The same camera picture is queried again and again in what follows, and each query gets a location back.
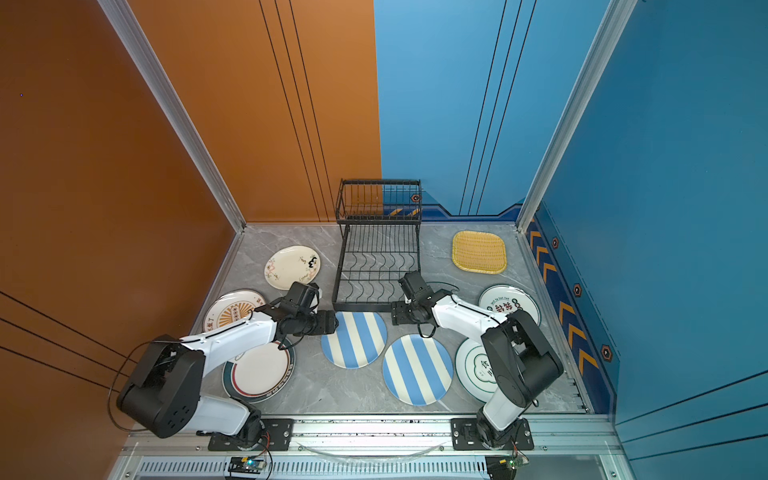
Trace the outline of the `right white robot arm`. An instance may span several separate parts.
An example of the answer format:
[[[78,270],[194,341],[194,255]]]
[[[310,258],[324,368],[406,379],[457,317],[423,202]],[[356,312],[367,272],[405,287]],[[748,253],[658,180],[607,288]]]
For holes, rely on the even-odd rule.
[[[433,290],[418,271],[406,273],[398,283],[405,299],[392,304],[395,322],[450,329],[483,346],[497,390],[479,410],[477,430],[486,443],[499,446],[564,373],[560,357],[524,310],[493,313],[447,290]]]

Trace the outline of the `red green rimmed plate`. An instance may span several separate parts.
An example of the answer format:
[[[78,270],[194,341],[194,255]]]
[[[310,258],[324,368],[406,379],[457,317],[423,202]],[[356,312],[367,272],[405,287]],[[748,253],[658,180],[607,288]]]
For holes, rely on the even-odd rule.
[[[287,341],[250,349],[224,365],[222,384],[227,395],[247,403],[259,403],[275,396],[291,379],[296,354]]]

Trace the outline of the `green circuit board right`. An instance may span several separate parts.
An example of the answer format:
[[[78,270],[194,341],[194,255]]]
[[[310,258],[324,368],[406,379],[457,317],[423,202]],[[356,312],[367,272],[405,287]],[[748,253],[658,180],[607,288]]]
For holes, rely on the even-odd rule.
[[[514,480],[519,470],[529,464],[522,456],[486,456],[486,471],[490,480]]]

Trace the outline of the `cream floral plate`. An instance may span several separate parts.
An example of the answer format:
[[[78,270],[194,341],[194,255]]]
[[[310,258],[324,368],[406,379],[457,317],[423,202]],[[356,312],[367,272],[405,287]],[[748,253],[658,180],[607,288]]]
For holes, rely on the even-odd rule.
[[[294,282],[313,282],[320,269],[321,257],[314,249],[295,245],[274,253],[265,264],[264,276],[273,288],[287,291]]]

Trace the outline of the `green cloud pattern plate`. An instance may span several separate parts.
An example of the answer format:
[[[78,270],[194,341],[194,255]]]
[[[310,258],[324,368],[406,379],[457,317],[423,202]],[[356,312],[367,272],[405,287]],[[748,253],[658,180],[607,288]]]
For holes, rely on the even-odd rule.
[[[498,389],[484,347],[465,339],[455,354],[455,368],[464,389],[480,402],[487,403]]]

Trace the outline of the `aluminium front rail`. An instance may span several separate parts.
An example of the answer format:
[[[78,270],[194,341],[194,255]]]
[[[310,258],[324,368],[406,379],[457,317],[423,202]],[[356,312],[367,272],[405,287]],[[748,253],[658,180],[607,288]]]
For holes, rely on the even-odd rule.
[[[296,415],[286,452],[207,449],[209,436],[128,437],[112,479],[228,479],[229,459],[256,456],[267,479],[489,479],[486,456],[522,456],[515,479],[630,479],[633,472],[609,420],[602,415],[531,414],[535,448],[453,448],[450,421],[459,414]]]

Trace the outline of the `aluminium corner post left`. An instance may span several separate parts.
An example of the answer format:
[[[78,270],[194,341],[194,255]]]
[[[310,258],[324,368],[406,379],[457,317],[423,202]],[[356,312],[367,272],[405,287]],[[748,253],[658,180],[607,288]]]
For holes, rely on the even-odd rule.
[[[244,215],[129,3],[124,0],[99,0],[98,4],[224,216],[233,230],[240,234],[247,225]]]

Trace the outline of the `green circuit board left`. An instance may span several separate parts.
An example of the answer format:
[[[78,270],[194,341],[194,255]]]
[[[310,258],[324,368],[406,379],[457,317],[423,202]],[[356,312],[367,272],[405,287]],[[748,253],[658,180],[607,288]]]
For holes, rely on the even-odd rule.
[[[256,456],[233,456],[229,459],[228,479],[267,479],[270,467],[266,460]]]

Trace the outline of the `yellow woven square plate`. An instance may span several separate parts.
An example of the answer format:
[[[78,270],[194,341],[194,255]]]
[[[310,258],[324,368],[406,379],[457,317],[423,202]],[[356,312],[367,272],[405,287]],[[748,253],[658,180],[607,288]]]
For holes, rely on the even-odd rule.
[[[498,235],[459,231],[452,239],[452,261],[460,270],[495,275],[507,268],[506,245]]]

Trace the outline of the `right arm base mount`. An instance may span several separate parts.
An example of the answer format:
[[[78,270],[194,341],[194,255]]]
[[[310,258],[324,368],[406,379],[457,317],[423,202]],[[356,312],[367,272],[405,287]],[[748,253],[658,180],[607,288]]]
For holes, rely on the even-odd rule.
[[[453,448],[469,450],[519,450],[535,448],[528,421],[518,418],[503,430],[495,429],[481,418],[453,418],[450,421]]]

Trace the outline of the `aluminium corner post right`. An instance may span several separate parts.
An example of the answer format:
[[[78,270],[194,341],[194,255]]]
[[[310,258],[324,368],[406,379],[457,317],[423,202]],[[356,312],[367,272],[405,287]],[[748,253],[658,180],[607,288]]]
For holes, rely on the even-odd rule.
[[[516,221],[520,234],[532,222],[636,5],[637,0],[609,2],[525,197]]]

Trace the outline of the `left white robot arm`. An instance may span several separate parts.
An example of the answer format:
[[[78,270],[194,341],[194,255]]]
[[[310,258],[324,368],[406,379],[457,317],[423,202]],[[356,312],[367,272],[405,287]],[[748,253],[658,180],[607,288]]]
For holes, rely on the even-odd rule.
[[[193,432],[254,446],[266,430],[260,411],[238,400],[204,395],[202,381],[253,348],[283,348],[289,335],[334,333],[339,321],[334,311],[319,308],[320,298],[317,284],[295,282],[286,295],[224,327],[144,342],[146,350],[115,400],[117,409],[161,439]]]

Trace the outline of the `blue striped plate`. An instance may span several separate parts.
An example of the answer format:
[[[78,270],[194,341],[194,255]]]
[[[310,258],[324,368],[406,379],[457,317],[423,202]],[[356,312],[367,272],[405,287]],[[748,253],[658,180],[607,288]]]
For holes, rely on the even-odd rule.
[[[321,338],[326,359],[342,369],[359,369],[373,363],[387,344],[383,318],[375,312],[337,312],[338,326]]]
[[[388,347],[382,373],[388,390],[396,399],[424,407],[437,403],[448,393],[454,379],[454,366],[440,342],[409,334]]]

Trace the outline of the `aluminium corner post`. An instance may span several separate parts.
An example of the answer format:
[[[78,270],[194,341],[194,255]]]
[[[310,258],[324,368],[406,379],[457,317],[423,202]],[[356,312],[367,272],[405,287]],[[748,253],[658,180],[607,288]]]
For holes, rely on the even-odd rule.
[[[224,216],[233,230],[240,234],[247,225],[244,215],[129,3],[124,0],[99,0],[98,4]]]
[[[609,2],[525,197],[516,221],[520,234],[532,222],[636,5],[637,0]]]

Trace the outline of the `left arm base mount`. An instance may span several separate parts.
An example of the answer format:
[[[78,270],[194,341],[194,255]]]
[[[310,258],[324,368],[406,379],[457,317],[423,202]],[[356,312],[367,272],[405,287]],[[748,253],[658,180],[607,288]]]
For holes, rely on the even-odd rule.
[[[235,436],[213,434],[207,449],[212,452],[286,452],[291,444],[294,425],[295,421],[290,418],[261,419],[249,425],[247,433]]]

